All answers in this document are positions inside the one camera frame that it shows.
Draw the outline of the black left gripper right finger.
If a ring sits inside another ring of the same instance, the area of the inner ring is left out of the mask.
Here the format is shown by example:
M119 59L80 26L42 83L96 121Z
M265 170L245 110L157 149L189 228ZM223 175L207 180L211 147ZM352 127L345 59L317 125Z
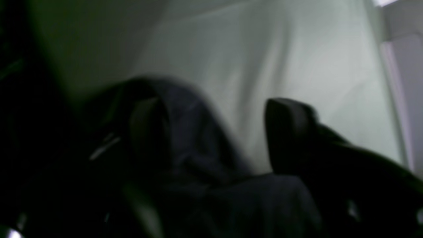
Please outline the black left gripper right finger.
M331 238L421 238L422 180L353 145L300 101L271 98L265 129L273 172L301 178Z

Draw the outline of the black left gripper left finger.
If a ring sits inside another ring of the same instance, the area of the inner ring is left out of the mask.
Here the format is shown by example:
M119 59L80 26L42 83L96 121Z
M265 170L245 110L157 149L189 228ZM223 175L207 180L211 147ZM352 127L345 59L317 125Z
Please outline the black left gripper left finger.
M125 118L76 135L24 119L1 155L2 238L167 238Z

